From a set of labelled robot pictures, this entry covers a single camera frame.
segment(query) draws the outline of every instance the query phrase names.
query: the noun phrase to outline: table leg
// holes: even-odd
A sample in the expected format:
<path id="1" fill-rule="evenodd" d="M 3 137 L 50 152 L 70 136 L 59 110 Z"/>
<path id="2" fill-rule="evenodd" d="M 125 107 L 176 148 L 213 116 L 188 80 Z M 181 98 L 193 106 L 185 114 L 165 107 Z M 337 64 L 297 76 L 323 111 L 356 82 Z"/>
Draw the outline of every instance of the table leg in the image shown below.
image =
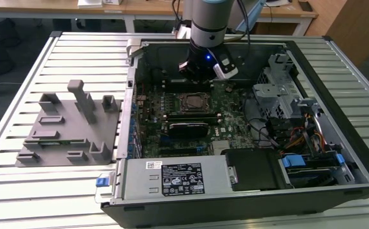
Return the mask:
<path id="1" fill-rule="evenodd" d="M 125 15 L 124 20 L 125 20 L 126 32 L 136 33 L 136 25 L 134 25 L 136 16 Z"/>
<path id="2" fill-rule="evenodd" d="M 313 18 L 301 18 L 301 22 L 293 32 L 293 36 L 305 36 Z"/>

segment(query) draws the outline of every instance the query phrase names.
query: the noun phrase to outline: wooden desk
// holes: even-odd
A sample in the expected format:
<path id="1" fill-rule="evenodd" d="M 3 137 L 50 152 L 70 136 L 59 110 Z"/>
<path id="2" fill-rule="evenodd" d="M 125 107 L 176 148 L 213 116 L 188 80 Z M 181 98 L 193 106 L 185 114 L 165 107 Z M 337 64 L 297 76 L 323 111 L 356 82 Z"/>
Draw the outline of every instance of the wooden desk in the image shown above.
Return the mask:
<path id="1" fill-rule="evenodd" d="M 0 0 L 0 17 L 124 19 L 128 32 L 136 32 L 134 20 L 174 20 L 172 0 L 124 0 L 122 5 L 80 9 L 78 0 Z M 301 10 L 297 0 L 291 5 L 264 8 L 259 22 L 297 23 L 293 35 L 304 35 L 316 12 Z"/>

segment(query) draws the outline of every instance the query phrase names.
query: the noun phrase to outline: white sticker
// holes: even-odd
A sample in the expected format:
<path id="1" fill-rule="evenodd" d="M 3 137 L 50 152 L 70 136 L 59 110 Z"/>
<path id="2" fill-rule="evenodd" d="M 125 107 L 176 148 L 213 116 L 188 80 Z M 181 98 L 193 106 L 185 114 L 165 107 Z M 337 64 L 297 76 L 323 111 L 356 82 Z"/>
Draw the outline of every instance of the white sticker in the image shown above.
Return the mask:
<path id="1" fill-rule="evenodd" d="M 121 10 L 105 10 L 106 13 L 122 13 Z"/>
<path id="2" fill-rule="evenodd" d="M 162 168 L 162 161 L 148 161 L 146 162 L 146 169 L 156 169 L 156 168 Z"/>

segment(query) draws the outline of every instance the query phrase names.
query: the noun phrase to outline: barcode sticker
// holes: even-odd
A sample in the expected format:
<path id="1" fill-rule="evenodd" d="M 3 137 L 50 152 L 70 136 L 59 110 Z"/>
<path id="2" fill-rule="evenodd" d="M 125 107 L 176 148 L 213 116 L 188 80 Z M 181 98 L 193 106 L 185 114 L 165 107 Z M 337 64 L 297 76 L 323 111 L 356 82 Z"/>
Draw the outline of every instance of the barcode sticker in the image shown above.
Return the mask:
<path id="1" fill-rule="evenodd" d="M 162 161 L 148 161 L 146 162 L 146 169 L 161 169 L 162 168 Z"/>

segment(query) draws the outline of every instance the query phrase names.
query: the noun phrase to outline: motherboard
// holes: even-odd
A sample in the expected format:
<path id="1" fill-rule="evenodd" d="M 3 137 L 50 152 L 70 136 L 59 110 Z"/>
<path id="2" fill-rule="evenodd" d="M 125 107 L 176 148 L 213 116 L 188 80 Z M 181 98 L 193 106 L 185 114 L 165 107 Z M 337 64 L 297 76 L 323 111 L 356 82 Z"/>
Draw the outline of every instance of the motherboard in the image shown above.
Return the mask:
<path id="1" fill-rule="evenodd" d="M 138 88 L 142 157 L 220 155 L 253 148 L 244 115 L 247 90 L 212 82 L 209 92 L 172 93 L 165 85 Z"/>

